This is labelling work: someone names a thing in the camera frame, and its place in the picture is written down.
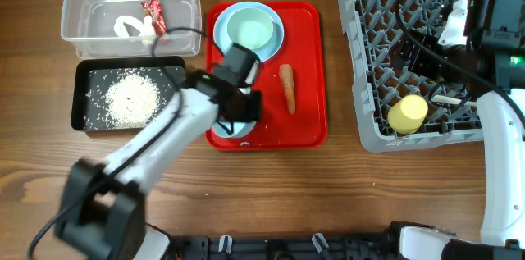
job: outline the toy carrot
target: toy carrot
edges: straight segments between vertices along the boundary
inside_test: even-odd
[[[294,91],[294,71],[288,64],[279,67],[279,76],[285,89],[286,102],[288,102],[288,111],[290,114],[295,113],[295,91]]]

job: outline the plastic crate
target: plastic crate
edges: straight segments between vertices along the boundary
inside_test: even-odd
[[[348,36],[354,69],[355,111],[363,147],[374,153],[435,148],[483,140],[481,123],[470,107],[457,111],[434,107],[419,131],[398,135],[386,120],[388,110],[408,94],[420,94],[428,100],[431,80],[389,68],[390,47],[399,41],[401,30],[394,17],[395,0],[337,0],[343,32]],[[406,0],[405,23],[414,29],[439,37],[443,31],[439,17],[446,0]],[[439,94],[460,97],[453,89],[442,87]]]

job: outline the table surface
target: table surface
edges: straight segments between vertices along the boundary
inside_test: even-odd
[[[203,17],[219,2],[201,0]],[[287,0],[254,0],[287,1]],[[148,197],[148,221],[173,235],[312,235],[415,221],[479,240],[483,144],[372,154],[359,142],[353,74],[337,0],[320,12],[329,136],[314,150],[219,153],[193,142]],[[70,126],[75,48],[60,37],[63,0],[0,0],[0,259],[23,259],[57,211],[79,157],[102,160],[131,133]],[[203,66],[203,51],[187,62]],[[41,259],[81,259],[53,235]]]

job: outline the candy wrapper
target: candy wrapper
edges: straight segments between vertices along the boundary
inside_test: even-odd
[[[146,0],[140,3],[146,15],[151,16],[153,20],[153,28],[157,35],[164,35],[167,27],[164,22],[164,15],[162,14],[161,3],[158,0]]]

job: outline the light blue plate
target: light blue plate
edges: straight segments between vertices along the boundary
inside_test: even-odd
[[[276,43],[270,46],[262,46],[259,49],[253,50],[259,56],[261,62],[265,62],[266,60],[272,58],[277,53],[277,51],[279,51],[279,48],[281,48],[282,42],[285,39],[285,27],[282,24],[281,18],[267,5],[263,5],[260,2],[238,2],[229,6],[221,13],[221,15],[219,15],[217,21],[215,21],[215,25],[213,26],[213,39],[219,45],[219,47],[221,47],[221,50],[224,53],[227,53],[233,44],[227,32],[226,26],[228,25],[228,20],[236,11],[248,7],[265,11],[270,16],[270,18],[272,18],[275,26],[274,35],[277,36]]]

